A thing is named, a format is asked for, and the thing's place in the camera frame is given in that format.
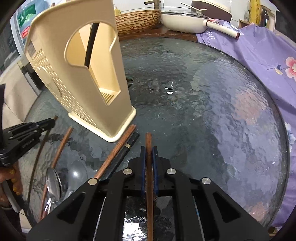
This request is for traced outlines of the person's left hand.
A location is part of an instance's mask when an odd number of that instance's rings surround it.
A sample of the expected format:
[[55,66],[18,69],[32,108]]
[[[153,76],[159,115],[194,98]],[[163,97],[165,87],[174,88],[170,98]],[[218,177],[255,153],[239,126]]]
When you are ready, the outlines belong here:
[[23,185],[21,180],[21,173],[19,162],[16,161],[12,166],[1,167],[1,184],[6,181],[9,189],[20,206],[24,205],[22,198]]

